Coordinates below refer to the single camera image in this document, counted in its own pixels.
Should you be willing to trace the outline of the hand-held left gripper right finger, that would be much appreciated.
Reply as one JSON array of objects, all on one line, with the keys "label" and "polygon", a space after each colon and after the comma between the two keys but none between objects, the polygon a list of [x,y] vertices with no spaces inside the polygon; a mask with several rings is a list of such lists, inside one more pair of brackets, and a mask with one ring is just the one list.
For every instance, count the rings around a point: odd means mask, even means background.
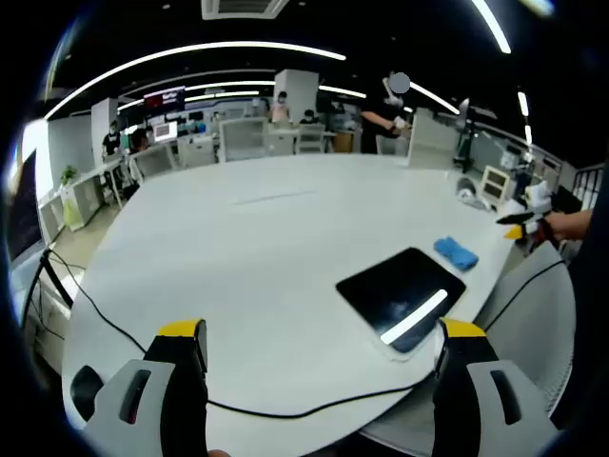
[{"label": "hand-held left gripper right finger", "polygon": [[537,386],[485,332],[442,317],[433,393],[434,456],[539,456],[558,431]]}]

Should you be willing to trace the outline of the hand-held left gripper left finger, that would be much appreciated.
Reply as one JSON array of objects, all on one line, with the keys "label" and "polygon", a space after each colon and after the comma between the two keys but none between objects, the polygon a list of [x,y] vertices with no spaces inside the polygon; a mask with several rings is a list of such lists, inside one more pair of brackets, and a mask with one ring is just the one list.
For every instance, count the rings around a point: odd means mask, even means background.
[{"label": "hand-held left gripper left finger", "polygon": [[206,321],[162,327],[96,393],[83,435],[100,456],[207,456]]}]

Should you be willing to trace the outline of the person's right hand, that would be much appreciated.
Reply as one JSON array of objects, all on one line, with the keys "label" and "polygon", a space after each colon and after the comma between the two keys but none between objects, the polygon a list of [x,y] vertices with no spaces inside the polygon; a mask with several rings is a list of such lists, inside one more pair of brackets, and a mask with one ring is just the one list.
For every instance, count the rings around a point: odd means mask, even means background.
[{"label": "person's right hand", "polygon": [[554,239],[558,242],[580,238],[580,223],[576,213],[550,212],[544,217]]}]

